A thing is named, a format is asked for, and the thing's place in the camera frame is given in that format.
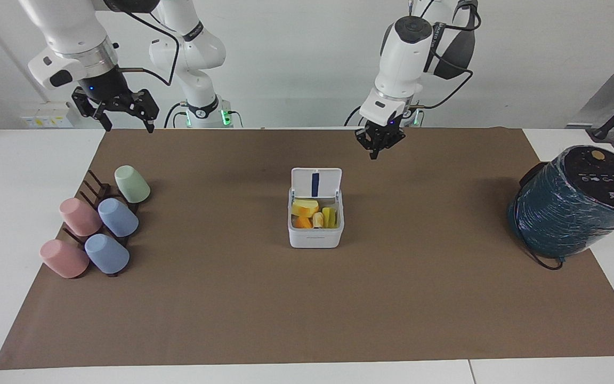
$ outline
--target fruit piece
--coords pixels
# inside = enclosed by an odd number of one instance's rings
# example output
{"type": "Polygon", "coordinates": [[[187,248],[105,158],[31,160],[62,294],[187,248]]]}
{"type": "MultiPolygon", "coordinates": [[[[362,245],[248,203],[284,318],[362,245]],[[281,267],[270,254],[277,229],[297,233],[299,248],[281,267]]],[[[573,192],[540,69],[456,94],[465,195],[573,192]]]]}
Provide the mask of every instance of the fruit piece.
{"type": "Polygon", "coordinates": [[[324,214],[321,212],[317,212],[312,217],[312,221],[314,221],[314,228],[323,228],[324,227],[324,214]]]}
{"type": "Polygon", "coordinates": [[[331,210],[328,207],[324,207],[321,210],[321,214],[324,215],[324,228],[328,228],[328,219],[331,216],[331,210]]]}
{"type": "Polygon", "coordinates": [[[309,217],[299,216],[295,220],[295,228],[312,229],[312,221],[310,221],[309,217]]]}
{"type": "Polygon", "coordinates": [[[338,221],[336,220],[336,209],[334,207],[324,208],[324,217],[328,217],[328,221],[324,228],[338,228],[338,221]]]}
{"type": "Polygon", "coordinates": [[[299,217],[312,217],[319,212],[319,202],[317,200],[295,199],[290,213],[299,217]]]}

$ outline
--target white table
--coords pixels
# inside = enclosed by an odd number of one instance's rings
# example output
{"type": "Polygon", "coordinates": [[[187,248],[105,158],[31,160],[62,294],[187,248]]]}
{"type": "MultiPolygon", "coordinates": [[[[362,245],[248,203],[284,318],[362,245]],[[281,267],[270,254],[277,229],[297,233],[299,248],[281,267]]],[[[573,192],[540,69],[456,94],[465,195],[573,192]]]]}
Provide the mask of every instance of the white table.
{"type": "MultiPolygon", "coordinates": [[[[592,143],[582,131],[526,131],[539,158],[592,143]]],[[[59,202],[75,194],[102,131],[0,131],[0,347],[61,225],[59,202]]],[[[592,247],[614,287],[614,233],[592,247]]],[[[0,371],[0,382],[614,382],[614,357],[280,365],[84,367],[0,371]]]]}

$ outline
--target plastic container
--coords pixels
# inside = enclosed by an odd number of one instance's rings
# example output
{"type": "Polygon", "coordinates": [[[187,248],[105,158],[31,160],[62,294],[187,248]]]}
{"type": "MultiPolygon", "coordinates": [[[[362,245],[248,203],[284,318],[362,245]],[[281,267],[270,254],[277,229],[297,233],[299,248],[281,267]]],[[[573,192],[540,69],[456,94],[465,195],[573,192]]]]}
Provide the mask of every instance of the plastic container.
{"type": "Polygon", "coordinates": [[[293,248],[335,248],[341,242],[345,226],[340,168],[293,168],[288,192],[288,235],[293,248]],[[336,209],[337,228],[295,228],[290,211],[295,199],[316,199],[319,209],[336,209]]]}

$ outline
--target brown paper mat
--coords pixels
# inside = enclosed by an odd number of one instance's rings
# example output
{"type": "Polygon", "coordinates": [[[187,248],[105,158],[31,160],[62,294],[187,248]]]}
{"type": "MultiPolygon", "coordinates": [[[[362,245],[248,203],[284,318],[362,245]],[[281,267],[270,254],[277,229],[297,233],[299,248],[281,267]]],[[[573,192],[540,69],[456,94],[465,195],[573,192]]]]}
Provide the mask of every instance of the brown paper mat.
{"type": "Polygon", "coordinates": [[[132,261],[42,267],[0,369],[614,355],[592,253],[551,272],[507,228],[536,163],[507,129],[411,131],[377,161],[350,131],[111,132],[92,169],[153,190],[132,261]],[[339,248],[290,248],[293,167],[343,168],[339,248]]]}

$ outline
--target blue stripe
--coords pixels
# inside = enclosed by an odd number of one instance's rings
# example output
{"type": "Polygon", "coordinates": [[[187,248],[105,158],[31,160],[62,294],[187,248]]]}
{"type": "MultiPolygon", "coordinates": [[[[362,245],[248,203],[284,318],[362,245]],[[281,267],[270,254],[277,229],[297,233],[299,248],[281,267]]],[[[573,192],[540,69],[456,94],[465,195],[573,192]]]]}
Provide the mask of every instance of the blue stripe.
{"type": "Polygon", "coordinates": [[[312,173],[312,197],[319,196],[319,174],[312,173]]]}

